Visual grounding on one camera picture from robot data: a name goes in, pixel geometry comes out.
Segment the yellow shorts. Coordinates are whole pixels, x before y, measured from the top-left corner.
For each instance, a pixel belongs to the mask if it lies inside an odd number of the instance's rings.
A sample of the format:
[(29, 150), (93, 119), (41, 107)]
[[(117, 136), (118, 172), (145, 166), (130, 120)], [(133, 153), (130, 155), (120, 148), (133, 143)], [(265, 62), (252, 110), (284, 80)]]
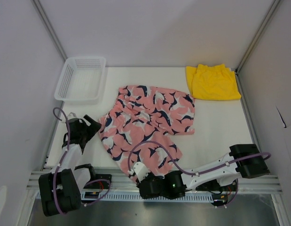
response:
[(235, 72), (224, 64), (185, 68), (187, 87), (195, 99), (230, 101), (241, 99)]

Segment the pink patterned shorts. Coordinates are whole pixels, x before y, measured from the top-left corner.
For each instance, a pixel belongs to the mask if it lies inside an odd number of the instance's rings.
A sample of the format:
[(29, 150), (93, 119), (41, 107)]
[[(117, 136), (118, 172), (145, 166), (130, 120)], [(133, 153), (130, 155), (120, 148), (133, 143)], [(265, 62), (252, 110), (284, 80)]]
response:
[(171, 135), (192, 135), (194, 98), (182, 91), (143, 85), (118, 90), (111, 110), (100, 119), (99, 137), (112, 160), (133, 182), (129, 167), (142, 162), (156, 176), (164, 176), (182, 152)]

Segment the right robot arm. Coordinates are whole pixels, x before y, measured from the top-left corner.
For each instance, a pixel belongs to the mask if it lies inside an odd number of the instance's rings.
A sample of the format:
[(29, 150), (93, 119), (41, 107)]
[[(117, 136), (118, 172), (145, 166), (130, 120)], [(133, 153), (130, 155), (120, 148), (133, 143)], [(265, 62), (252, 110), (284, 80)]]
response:
[(164, 197), (169, 200), (185, 196), (187, 191), (205, 183), (215, 190), (231, 185), (239, 178), (251, 179), (270, 173), (265, 161), (270, 153), (261, 153), (255, 144), (238, 144), (229, 153), (209, 164), (194, 169), (169, 172), (155, 176), (142, 162), (133, 164), (130, 174), (137, 176), (137, 186), (143, 199)]

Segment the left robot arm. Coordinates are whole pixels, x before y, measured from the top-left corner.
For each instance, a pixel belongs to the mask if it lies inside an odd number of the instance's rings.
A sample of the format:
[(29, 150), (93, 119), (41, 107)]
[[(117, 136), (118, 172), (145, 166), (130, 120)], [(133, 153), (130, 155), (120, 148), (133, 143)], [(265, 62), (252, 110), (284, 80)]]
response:
[(39, 177), (39, 190), (45, 216), (66, 214), (81, 206), (81, 191), (96, 185), (97, 177), (91, 164), (78, 165), (86, 147), (101, 124), (85, 115), (66, 123), (62, 154), (51, 172)]

